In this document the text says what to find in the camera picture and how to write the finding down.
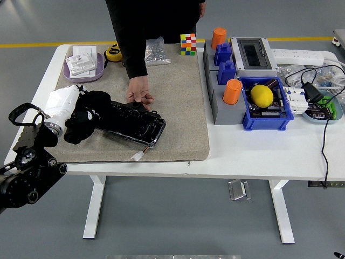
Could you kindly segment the person's right hand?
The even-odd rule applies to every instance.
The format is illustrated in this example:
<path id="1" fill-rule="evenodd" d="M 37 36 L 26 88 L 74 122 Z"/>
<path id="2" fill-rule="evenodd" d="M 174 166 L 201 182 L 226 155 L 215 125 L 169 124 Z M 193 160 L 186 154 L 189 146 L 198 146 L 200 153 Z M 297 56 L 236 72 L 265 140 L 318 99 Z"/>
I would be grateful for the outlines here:
<path id="1" fill-rule="evenodd" d="M 142 103 L 146 110 L 151 110 L 150 104 L 154 97 L 149 93 L 148 76 L 134 77 L 129 80 L 127 100 Z"/>

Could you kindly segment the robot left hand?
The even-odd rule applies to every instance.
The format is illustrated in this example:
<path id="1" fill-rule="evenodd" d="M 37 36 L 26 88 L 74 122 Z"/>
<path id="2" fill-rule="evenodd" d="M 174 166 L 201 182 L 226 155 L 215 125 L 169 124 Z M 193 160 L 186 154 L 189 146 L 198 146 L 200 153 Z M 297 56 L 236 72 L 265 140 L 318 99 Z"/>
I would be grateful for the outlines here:
<path id="1" fill-rule="evenodd" d="M 79 98 L 80 90 L 77 85 L 57 89 L 50 93 L 44 112 L 49 116 L 45 119 L 45 125 L 55 127 L 65 126 Z"/>

